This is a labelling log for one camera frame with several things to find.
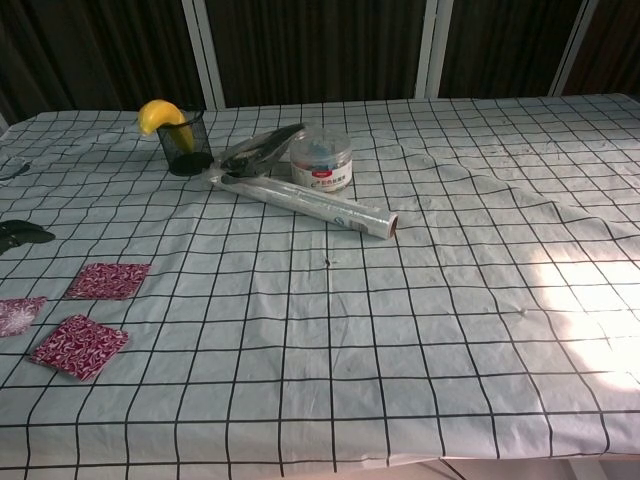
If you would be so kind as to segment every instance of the yellow object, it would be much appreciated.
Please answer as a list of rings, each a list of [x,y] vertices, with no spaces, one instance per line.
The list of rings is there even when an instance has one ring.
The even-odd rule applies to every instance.
[[[150,135],[162,125],[180,125],[187,119],[178,107],[166,100],[151,100],[138,112],[138,126],[145,135]],[[174,143],[185,153],[193,153],[193,132],[189,125],[169,131]]]

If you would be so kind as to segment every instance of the white grid tablecloth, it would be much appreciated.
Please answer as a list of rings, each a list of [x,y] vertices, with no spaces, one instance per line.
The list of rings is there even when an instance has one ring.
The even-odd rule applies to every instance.
[[[4,134],[0,166],[30,169],[0,187],[0,221],[57,239],[0,257],[0,298],[49,298],[0,339],[1,478],[640,453],[637,103],[205,115],[214,149],[301,120],[349,134],[340,195],[399,212],[395,238],[173,177],[134,113],[46,113]],[[62,299],[98,261],[152,267],[133,299]],[[87,383],[28,361],[74,314],[130,334]]]

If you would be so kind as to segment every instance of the red label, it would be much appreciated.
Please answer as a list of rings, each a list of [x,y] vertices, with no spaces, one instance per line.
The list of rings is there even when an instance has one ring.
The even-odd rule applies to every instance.
[[[321,170],[319,172],[313,172],[311,175],[316,178],[327,178],[330,177],[333,173],[333,170]]]

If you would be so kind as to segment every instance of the red fabric square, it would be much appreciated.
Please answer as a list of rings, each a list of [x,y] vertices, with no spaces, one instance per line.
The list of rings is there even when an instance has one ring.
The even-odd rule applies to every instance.
[[[27,331],[47,302],[47,297],[0,300],[0,337]]]
[[[82,269],[65,298],[124,300],[136,293],[149,268],[137,263],[92,263]]]
[[[100,373],[127,340],[127,332],[105,327],[84,315],[75,315],[47,337],[33,352],[31,361],[87,380]]]

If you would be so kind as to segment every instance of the dark curtain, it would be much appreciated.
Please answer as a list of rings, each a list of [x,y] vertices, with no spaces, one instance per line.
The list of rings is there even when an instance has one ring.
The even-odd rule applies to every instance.
[[[179,0],[2,0],[0,111],[203,104]]]
[[[640,2],[600,0],[564,94],[640,94]]]
[[[540,96],[581,0],[455,0],[441,97]]]
[[[207,0],[228,106],[414,95],[425,0]]]

